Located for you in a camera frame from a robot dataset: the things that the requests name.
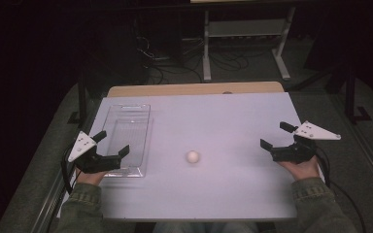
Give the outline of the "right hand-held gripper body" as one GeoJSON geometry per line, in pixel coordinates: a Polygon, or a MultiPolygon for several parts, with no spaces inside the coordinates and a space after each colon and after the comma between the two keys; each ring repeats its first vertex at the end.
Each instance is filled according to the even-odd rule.
{"type": "Polygon", "coordinates": [[[295,127],[296,130],[292,132],[294,142],[291,145],[272,149],[271,155],[274,161],[295,163],[308,161],[317,153],[316,141],[341,139],[339,134],[321,128],[309,121],[295,127]]]}

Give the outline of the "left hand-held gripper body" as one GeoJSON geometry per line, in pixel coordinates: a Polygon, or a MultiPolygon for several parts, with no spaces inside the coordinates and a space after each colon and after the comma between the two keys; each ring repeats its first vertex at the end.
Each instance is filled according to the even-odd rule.
{"type": "Polygon", "coordinates": [[[87,174],[108,172],[120,168],[122,158],[117,155],[100,155],[97,153],[97,145],[84,131],[80,131],[78,137],[67,157],[67,161],[74,163],[81,171],[87,174]]]}

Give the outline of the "clear plastic tray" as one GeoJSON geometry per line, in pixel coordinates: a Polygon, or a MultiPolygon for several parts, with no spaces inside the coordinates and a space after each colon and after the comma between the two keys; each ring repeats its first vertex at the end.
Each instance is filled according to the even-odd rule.
{"type": "Polygon", "coordinates": [[[129,146],[120,167],[107,178],[143,178],[146,175],[151,106],[114,105],[109,109],[103,129],[107,137],[99,144],[103,155],[117,155],[129,146]]]}

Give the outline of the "white egg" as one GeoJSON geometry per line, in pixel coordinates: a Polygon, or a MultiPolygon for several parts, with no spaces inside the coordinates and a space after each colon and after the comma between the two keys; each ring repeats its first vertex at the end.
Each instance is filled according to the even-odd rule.
{"type": "Polygon", "coordinates": [[[190,164],[195,164],[200,160],[200,153],[195,150],[190,150],[186,153],[186,161],[190,164]]]}

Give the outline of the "person's left hand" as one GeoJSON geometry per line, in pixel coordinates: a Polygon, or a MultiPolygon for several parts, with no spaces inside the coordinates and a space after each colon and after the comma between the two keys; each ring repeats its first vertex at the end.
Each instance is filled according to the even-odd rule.
{"type": "Polygon", "coordinates": [[[77,183],[86,183],[91,185],[99,185],[103,180],[106,172],[98,172],[93,174],[87,174],[81,171],[80,169],[76,169],[77,172],[77,183]]]}

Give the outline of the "person's right hand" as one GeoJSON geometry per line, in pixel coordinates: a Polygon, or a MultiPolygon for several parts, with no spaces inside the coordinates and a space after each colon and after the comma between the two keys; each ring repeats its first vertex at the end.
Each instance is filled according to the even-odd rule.
{"type": "Polygon", "coordinates": [[[287,169],[296,181],[318,178],[320,176],[319,164],[315,156],[298,164],[284,161],[280,162],[280,165],[287,169]]]}

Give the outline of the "black metal stand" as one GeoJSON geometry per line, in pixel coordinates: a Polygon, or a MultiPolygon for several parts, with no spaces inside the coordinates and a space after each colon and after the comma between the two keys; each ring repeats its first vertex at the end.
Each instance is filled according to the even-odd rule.
{"type": "Polygon", "coordinates": [[[361,107],[356,106],[356,75],[351,65],[347,66],[346,75],[346,97],[345,97],[345,114],[352,124],[357,124],[359,121],[369,121],[371,116],[361,107]]]}
{"type": "Polygon", "coordinates": [[[81,127],[85,123],[87,117],[86,89],[83,73],[80,73],[78,76],[78,102],[79,109],[69,116],[68,123],[77,124],[79,127],[81,127]]]}

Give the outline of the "light wooden table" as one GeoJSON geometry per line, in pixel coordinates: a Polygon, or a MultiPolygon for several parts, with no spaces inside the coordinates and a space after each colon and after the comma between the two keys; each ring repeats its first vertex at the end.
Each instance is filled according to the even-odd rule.
{"type": "Polygon", "coordinates": [[[225,93],[281,93],[283,86],[278,82],[249,83],[183,83],[113,86],[108,97],[204,95],[225,93]]]}

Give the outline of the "white metal desk frame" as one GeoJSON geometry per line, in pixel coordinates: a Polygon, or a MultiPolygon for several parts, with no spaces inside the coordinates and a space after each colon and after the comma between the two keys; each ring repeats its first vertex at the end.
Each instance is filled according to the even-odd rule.
{"type": "Polygon", "coordinates": [[[295,7],[289,8],[287,15],[282,18],[220,21],[210,20],[210,13],[206,11],[204,16],[204,49],[202,57],[204,81],[210,82],[212,80],[209,54],[210,39],[240,36],[279,36],[280,42],[271,52],[282,79],[289,81],[290,74],[282,58],[282,52],[287,41],[295,10],[295,7]]]}

